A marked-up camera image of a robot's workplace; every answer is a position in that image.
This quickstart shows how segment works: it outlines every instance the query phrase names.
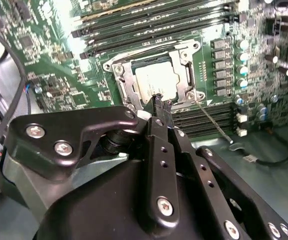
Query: ram slot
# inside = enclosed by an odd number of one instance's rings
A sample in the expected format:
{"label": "ram slot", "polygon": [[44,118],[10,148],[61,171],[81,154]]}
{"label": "ram slot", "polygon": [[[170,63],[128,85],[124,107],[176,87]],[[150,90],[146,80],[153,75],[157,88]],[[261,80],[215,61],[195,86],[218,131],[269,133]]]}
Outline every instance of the ram slot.
{"label": "ram slot", "polygon": [[88,47],[97,49],[97,51],[108,50],[122,45],[133,44],[139,41],[149,40],[151,38],[158,38],[164,35],[173,34],[176,32],[205,26],[211,20],[218,21],[224,19],[227,12],[216,12],[212,14],[203,14],[195,17],[190,17],[180,21],[174,21],[168,24],[157,25],[152,28],[135,31],[132,33],[122,34],[116,37],[104,39],[102,41],[91,41]]}
{"label": "ram slot", "polygon": [[194,13],[202,9],[219,7],[234,2],[235,0],[190,0],[184,2],[172,0],[170,2],[165,2],[164,4],[158,4],[159,7],[145,7],[147,12],[143,9],[138,11],[132,10],[130,12],[130,14],[132,14],[131,16],[123,12],[121,13],[121,16],[116,16],[116,19],[108,19],[107,21],[93,21],[91,24],[88,24],[88,26],[73,31],[72,36],[75,38],[87,35],[96,36],[104,33],[107,29],[111,29],[112,27],[120,31],[133,27],[137,29],[141,23],[145,23],[144,21],[153,22],[155,20],[154,18],[157,18],[157,20],[160,18],[168,19],[169,17],[175,17],[182,13]]}
{"label": "ram slot", "polygon": [[148,37],[142,37],[140,39],[136,39],[135,41],[127,41],[127,42],[123,42],[123,44],[116,44],[114,46],[109,46],[109,47],[105,47],[103,49],[88,49],[86,50],[86,52],[81,53],[79,56],[81,59],[87,59],[90,57],[94,57],[96,55],[101,55],[101,54],[105,54],[107,53],[107,51],[110,52],[122,52],[122,51],[127,51],[128,49],[131,49],[133,47],[138,47],[138,46],[153,46],[155,44],[160,44],[160,43],[166,43],[166,42],[173,42],[174,40],[180,38],[181,36],[184,35],[190,35],[192,33],[192,30],[197,31],[200,29],[204,29],[210,26],[214,26],[214,25],[218,25],[218,24],[224,24],[227,22],[227,18],[220,18],[220,19],[213,19],[212,21],[204,21],[201,22],[199,24],[197,24],[196,26],[194,26],[193,28],[190,28],[188,30],[182,30],[182,31],[176,31],[174,33],[171,34],[167,34],[167,35],[162,35],[159,37],[155,37],[153,34],[148,36]]}
{"label": "ram slot", "polygon": [[190,8],[181,8],[179,10],[173,10],[159,15],[153,15],[146,18],[138,19],[135,22],[120,23],[114,26],[106,27],[93,31],[88,37],[88,41],[99,41],[121,34],[128,34],[134,31],[140,31],[149,29],[161,24],[167,24],[174,21],[182,21],[184,19],[193,18],[197,15],[210,14],[218,11],[224,11],[227,6],[220,5],[217,7],[210,7],[204,9],[197,9],[196,7],[191,10]]}

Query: white connector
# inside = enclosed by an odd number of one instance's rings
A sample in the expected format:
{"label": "white connector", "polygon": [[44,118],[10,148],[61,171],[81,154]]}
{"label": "white connector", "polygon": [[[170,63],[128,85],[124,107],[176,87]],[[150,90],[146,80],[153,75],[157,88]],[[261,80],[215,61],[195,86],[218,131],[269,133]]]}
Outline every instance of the white connector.
{"label": "white connector", "polygon": [[244,122],[248,121],[248,116],[247,115],[243,115],[243,114],[238,113],[236,116],[237,116],[237,121],[239,123],[244,123]]}
{"label": "white connector", "polygon": [[236,129],[238,136],[244,137],[247,136],[247,129],[240,129],[239,127]]}

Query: motherboard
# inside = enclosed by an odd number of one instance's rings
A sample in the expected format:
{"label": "motherboard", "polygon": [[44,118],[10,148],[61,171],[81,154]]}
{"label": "motherboard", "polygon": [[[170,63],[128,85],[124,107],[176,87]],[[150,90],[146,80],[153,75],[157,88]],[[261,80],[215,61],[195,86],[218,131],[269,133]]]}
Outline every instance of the motherboard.
{"label": "motherboard", "polygon": [[0,0],[44,112],[173,102],[190,137],[288,125],[288,0]]}

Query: silver screw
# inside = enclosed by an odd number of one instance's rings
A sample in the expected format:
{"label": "silver screw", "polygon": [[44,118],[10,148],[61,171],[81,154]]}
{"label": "silver screw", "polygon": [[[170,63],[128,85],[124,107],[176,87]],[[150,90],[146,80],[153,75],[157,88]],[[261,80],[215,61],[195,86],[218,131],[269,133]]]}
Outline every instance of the silver screw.
{"label": "silver screw", "polygon": [[163,126],[164,124],[163,124],[163,122],[162,121],[160,121],[159,119],[156,119],[156,121],[155,121],[159,126]]}
{"label": "silver screw", "polygon": [[135,118],[134,114],[133,114],[131,111],[126,111],[126,112],[125,112],[125,115],[126,115],[127,117],[129,117],[130,119],[134,119],[134,118]]}
{"label": "silver screw", "polygon": [[184,136],[185,136],[185,134],[184,134],[183,131],[181,131],[181,130],[177,130],[177,132],[178,132],[178,134],[179,134],[181,137],[184,137]]}
{"label": "silver screw", "polygon": [[180,54],[180,58],[181,58],[182,60],[186,60],[187,57],[188,57],[188,54],[187,54],[185,51],[183,51],[183,52]]}
{"label": "silver screw", "polygon": [[165,198],[161,197],[157,199],[157,206],[159,211],[164,215],[164,216],[170,216],[173,214],[173,206],[172,204]]}
{"label": "silver screw", "polygon": [[280,232],[278,231],[278,229],[276,228],[275,225],[273,225],[271,222],[268,223],[268,226],[270,228],[270,230],[272,231],[273,235],[277,238],[281,237]]}
{"label": "silver screw", "polygon": [[209,149],[205,149],[205,152],[209,155],[209,156],[213,156],[213,152],[212,151],[210,151]]}
{"label": "silver screw", "polygon": [[240,237],[239,231],[231,221],[225,221],[225,228],[226,228],[226,231],[229,233],[229,235],[233,239],[235,239],[235,240],[239,239],[239,237]]}
{"label": "silver screw", "polygon": [[277,95],[273,95],[272,97],[271,97],[271,99],[270,99],[270,101],[272,102],[272,103],[276,103],[276,102],[278,102],[278,100],[279,100],[279,98],[278,98],[278,96]]}
{"label": "silver screw", "polygon": [[119,75],[119,76],[122,75],[123,72],[124,72],[123,66],[121,66],[121,65],[116,66],[116,67],[115,67],[115,72],[116,72],[116,74]]}
{"label": "silver screw", "polygon": [[288,228],[284,224],[280,224],[280,228],[283,230],[283,232],[288,236]]}
{"label": "silver screw", "polygon": [[55,144],[55,152],[62,156],[68,156],[73,152],[73,148],[66,142],[59,142]]}
{"label": "silver screw", "polygon": [[27,135],[29,135],[31,138],[34,139],[39,139],[42,138],[45,135],[45,131],[42,127],[40,126],[29,126],[28,128],[26,128],[26,133]]}

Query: cpu socket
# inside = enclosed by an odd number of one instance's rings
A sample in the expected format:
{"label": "cpu socket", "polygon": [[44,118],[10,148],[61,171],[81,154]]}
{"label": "cpu socket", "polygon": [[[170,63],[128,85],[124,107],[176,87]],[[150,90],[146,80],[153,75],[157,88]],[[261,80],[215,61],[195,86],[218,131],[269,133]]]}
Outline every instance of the cpu socket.
{"label": "cpu socket", "polygon": [[115,56],[103,68],[114,73],[123,104],[133,111],[158,93],[174,103],[172,109],[186,108],[196,99],[193,54],[200,48],[193,39],[144,47]]}

